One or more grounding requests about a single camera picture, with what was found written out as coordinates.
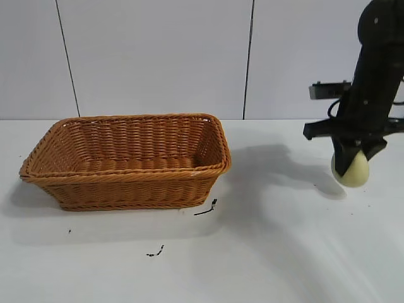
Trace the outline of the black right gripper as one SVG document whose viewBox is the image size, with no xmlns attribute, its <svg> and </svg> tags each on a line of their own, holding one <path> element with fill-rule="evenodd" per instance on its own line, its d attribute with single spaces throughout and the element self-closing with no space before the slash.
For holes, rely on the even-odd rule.
<svg viewBox="0 0 404 303">
<path fill-rule="evenodd" d="M 403 45 L 364 45 L 353 80 L 316 82 L 310 98 L 333 99 L 338 111 L 318 122 L 307 123 L 303 135 L 311 140 L 329 136 L 333 141 L 335 170 L 344 176 L 359 147 L 366 159 L 386 148 L 385 136 L 397 133 L 402 122 L 390 122 L 389 112 L 403 79 Z"/>
</svg>

